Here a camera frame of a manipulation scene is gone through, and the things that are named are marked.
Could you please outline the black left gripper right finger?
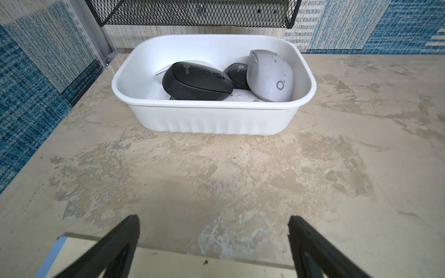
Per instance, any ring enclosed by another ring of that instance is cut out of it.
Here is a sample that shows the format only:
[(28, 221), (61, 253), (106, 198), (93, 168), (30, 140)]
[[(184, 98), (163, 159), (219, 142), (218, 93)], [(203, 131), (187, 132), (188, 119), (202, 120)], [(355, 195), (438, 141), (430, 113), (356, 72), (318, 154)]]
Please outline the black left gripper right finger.
[(300, 216), (288, 222), (288, 239), (299, 278), (368, 278), (369, 275)]

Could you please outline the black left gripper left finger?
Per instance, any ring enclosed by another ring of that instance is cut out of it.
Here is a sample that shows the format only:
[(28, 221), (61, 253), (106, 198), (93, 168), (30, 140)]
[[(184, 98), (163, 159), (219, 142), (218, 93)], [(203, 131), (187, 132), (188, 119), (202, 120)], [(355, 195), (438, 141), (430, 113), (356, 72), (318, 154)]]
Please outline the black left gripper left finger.
[(140, 219), (129, 215), (58, 278), (127, 278), (140, 236)]

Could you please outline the white plastic storage box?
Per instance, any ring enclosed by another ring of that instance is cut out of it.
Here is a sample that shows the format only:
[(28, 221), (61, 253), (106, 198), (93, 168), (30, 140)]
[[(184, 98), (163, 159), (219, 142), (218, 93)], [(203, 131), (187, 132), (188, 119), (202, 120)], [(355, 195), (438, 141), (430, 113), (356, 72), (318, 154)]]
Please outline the white plastic storage box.
[[(216, 69), (246, 63), (250, 51), (280, 55), (294, 71), (289, 102), (251, 102), (240, 93), (230, 100), (172, 100), (162, 75), (179, 61), (200, 61)], [(314, 97), (317, 84), (309, 65), (291, 43), (265, 35), (187, 34), (147, 39), (134, 48), (112, 80), (112, 91), (138, 121), (157, 132), (273, 135), (283, 131), (300, 107)]]

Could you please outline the grey speckled mouse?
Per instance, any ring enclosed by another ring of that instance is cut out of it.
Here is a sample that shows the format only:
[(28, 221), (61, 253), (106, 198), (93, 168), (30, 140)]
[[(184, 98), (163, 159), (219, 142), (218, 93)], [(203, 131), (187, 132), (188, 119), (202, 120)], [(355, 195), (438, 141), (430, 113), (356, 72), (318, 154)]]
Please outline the grey speckled mouse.
[(294, 88), (292, 67), (278, 54), (252, 50), (248, 59), (246, 80), (250, 90), (267, 102), (289, 102)]

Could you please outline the black wireless mouse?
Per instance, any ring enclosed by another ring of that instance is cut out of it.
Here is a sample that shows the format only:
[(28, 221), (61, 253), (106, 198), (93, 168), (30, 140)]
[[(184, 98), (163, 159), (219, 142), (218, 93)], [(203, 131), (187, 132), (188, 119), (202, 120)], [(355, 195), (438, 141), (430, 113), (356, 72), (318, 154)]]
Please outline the black wireless mouse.
[(162, 86), (177, 100), (223, 101), (234, 90), (227, 74), (189, 61), (172, 64), (162, 78)]

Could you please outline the small black mouse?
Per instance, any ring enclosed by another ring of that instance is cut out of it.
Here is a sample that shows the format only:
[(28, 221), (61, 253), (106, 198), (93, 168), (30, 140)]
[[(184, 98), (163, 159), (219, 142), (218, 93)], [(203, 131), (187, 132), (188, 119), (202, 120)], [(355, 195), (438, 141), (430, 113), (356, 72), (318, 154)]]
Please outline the small black mouse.
[(224, 73), (233, 83), (234, 89), (250, 90), (247, 82), (248, 65), (243, 63), (234, 63), (228, 66)]

